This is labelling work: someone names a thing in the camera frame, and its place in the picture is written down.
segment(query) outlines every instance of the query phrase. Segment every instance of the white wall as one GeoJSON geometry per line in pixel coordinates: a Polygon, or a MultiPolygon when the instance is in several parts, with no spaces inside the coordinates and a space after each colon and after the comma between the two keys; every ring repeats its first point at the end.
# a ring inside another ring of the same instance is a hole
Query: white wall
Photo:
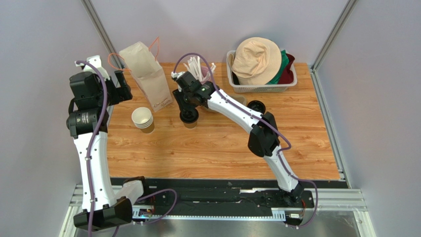
{"type": "Polygon", "coordinates": [[[360,0],[319,70],[378,237],[420,236],[421,1],[360,0]]]}
{"type": "Polygon", "coordinates": [[[3,0],[0,42],[0,236],[58,236],[81,181],[69,77],[108,54],[78,0],[3,0]]]}
{"type": "Polygon", "coordinates": [[[313,63],[347,0],[92,0],[117,51],[160,36],[161,62],[195,51],[222,62],[261,36],[313,63]]]}

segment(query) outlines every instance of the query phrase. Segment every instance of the stack of paper cups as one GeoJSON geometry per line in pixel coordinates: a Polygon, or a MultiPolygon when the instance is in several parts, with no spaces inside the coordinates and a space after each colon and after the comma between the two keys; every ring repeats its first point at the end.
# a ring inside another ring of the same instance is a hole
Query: stack of paper cups
{"type": "Polygon", "coordinates": [[[131,114],[131,120],[144,133],[151,133],[155,129],[154,117],[148,108],[140,107],[135,109],[131,114]]]}

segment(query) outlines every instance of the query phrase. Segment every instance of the green cloth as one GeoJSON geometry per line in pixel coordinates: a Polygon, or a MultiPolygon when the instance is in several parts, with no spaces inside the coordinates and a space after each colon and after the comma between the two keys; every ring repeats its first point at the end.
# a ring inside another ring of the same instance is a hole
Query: green cloth
{"type": "Polygon", "coordinates": [[[284,72],[285,67],[290,63],[290,60],[288,59],[288,56],[287,56],[287,52],[285,52],[285,50],[281,51],[281,55],[282,55],[281,68],[279,69],[275,77],[272,80],[270,80],[270,82],[266,83],[266,85],[278,84],[278,81],[279,81],[279,78],[281,78],[282,72],[284,72]]]}

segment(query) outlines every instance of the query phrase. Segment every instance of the gray floor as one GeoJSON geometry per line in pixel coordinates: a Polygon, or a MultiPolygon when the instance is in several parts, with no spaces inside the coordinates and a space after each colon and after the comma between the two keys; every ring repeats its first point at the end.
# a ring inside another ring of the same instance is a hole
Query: gray floor
{"type": "MultiPolygon", "coordinates": [[[[114,229],[95,233],[110,237],[114,229]]],[[[86,231],[75,236],[86,237],[86,231]]],[[[200,221],[162,220],[151,226],[128,225],[120,228],[117,237],[359,237],[351,211],[318,212],[313,223],[300,230],[285,228],[271,221],[200,221]]]]}

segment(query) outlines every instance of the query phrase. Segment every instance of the hat brim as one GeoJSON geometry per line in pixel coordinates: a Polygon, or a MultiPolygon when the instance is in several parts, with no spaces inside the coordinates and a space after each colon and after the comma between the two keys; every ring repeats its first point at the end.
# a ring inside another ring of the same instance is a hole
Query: hat brim
{"type": "Polygon", "coordinates": [[[262,72],[261,74],[252,77],[252,78],[242,78],[238,77],[238,82],[241,85],[265,85],[270,80],[276,76],[279,69],[281,68],[282,64],[282,55],[279,47],[271,40],[260,38],[260,37],[253,37],[246,39],[245,41],[241,42],[241,44],[237,47],[237,50],[240,50],[244,47],[248,42],[250,41],[257,41],[260,43],[265,44],[269,48],[269,64],[266,67],[266,70],[262,72]]]}

